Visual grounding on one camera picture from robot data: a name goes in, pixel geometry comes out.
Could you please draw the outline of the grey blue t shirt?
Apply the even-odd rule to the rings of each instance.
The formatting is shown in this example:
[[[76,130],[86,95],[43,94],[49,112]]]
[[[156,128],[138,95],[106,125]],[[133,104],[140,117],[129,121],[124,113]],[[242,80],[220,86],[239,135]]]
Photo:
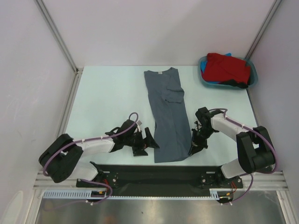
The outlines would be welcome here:
[[[183,161],[189,157],[192,135],[185,108],[185,91],[178,69],[145,71],[149,104],[155,120],[155,163]]]

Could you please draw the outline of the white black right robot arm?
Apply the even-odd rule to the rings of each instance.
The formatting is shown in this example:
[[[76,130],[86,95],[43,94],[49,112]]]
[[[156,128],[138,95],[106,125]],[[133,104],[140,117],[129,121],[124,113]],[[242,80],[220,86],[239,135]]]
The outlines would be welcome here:
[[[237,159],[221,165],[215,172],[215,181],[220,187],[227,187],[235,177],[255,172],[265,174],[265,169],[272,165],[275,167],[268,173],[274,173],[278,167],[277,153],[267,129],[263,126],[248,127],[230,118],[227,111],[206,107],[196,111],[196,128],[192,129],[189,155],[207,149],[211,135],[221,132],[236,142]]]

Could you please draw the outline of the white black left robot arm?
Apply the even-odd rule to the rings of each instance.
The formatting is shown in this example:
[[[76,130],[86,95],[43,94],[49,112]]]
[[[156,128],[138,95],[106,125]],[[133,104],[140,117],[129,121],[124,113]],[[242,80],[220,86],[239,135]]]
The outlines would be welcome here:
[[[69,134],[61,134],[39,157],[43,174],[53,182],[60,183],[72,177],[87,180],[92,186],[107,182],[100,165],[93,161],[85,163],[83,157],[100,153],[113,153],[128,146],[133,156],[147,156],[147,148],[158,149],[148,127],[143,131],[138,121],[126,120],[101,137],[75,141]]]

